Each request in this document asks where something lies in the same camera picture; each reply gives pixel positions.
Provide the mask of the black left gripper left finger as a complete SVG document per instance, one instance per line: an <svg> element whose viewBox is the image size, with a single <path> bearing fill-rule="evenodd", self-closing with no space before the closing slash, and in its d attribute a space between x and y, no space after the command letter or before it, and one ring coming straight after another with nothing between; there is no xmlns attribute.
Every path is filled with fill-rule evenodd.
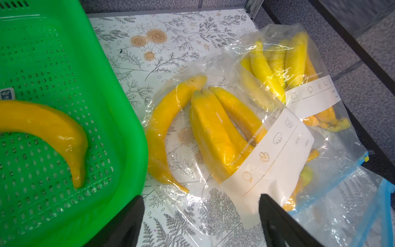
<svg viewBox="0 0 395 247"><path fill-rule="evenodd" d="M142 196L130 201L86 247L135 247L145 213Z"/></svg>

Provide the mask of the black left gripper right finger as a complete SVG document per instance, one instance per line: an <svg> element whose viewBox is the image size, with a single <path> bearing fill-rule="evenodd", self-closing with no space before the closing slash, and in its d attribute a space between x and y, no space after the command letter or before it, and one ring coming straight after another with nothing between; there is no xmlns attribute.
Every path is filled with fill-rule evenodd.
<svg viewBox="0 0 395 247"><path fill-rule="evenodd" d="M268 194L260 197L259 215L268 247L322 246Z"/></svg>

